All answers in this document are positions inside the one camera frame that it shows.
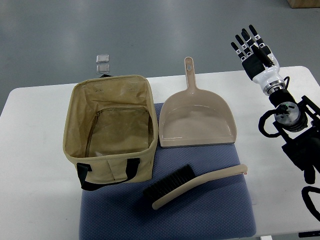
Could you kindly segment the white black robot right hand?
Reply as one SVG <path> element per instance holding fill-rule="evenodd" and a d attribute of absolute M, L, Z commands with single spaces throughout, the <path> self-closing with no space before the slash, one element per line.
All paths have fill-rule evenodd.
<path fill-rule="evenodd" d="M 280 76 L 278 60 L 253 25 L 250 24 L 248 29 L 243 28 L 235 40 L 231 46 L 241 60 L 244 71 L 265 95 L 270 96 L 286 88 L 285 79 Z"/>

